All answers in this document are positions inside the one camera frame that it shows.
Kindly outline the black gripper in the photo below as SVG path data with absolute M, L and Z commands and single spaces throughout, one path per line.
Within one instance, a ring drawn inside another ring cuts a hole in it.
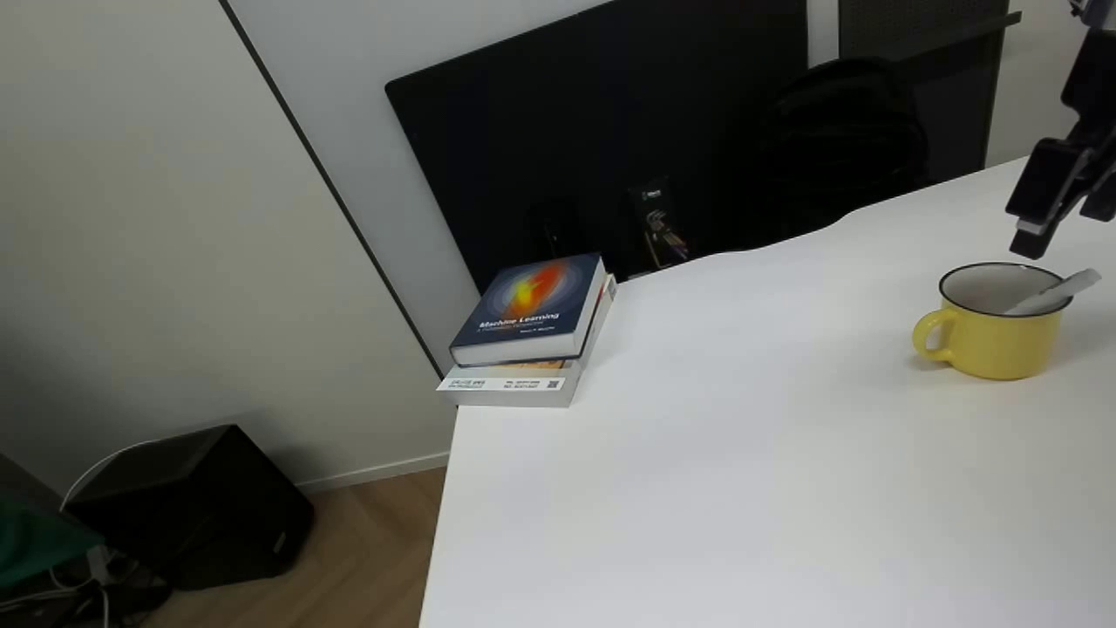
M 1113 33 L 1092 27 L 1086 35 L 1059 103 L 1079 117 L 1066 142 L 1041 139 L 1007 199 L 1015 218 L 1013 251 L 1023 260 L 1044 260 L 1072 211 L 1102 224 L 1116 218 L 1116 163 L 1095 163 L 1116 131 Z

